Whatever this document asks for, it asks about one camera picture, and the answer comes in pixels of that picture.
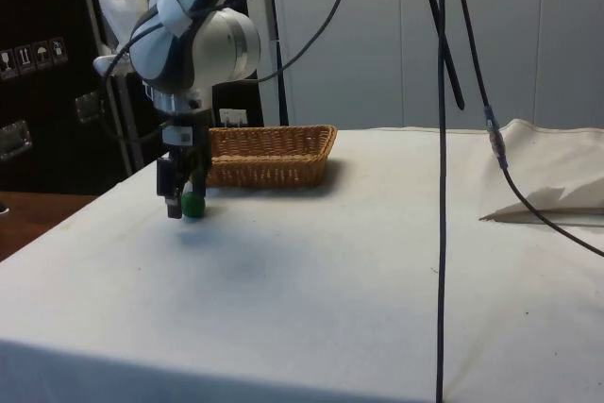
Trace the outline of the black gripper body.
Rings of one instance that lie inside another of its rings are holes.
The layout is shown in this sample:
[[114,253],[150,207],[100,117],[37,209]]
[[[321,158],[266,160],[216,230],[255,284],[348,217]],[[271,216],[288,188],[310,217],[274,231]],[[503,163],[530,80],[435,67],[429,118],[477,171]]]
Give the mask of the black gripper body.
[[161,141],[169,148],[189,150],[204,146],[209,142],[211,111],[199,110],[193,113],[170,117],[161,131]]

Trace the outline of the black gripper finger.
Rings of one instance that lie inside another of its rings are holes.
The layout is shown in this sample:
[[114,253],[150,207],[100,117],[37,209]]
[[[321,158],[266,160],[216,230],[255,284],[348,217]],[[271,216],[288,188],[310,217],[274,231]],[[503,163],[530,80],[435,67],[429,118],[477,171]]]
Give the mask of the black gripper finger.
[[207,191],[207,176],[210,170],[210,155],[204,150],[193,150],[188,157],[189,180],[193,185],[193,192],[205,196]]
[[182,189],[180,153],[170,150],[166,157],[157,159],[157,195],[164,198],[167,215],[171,219],[182,217]]

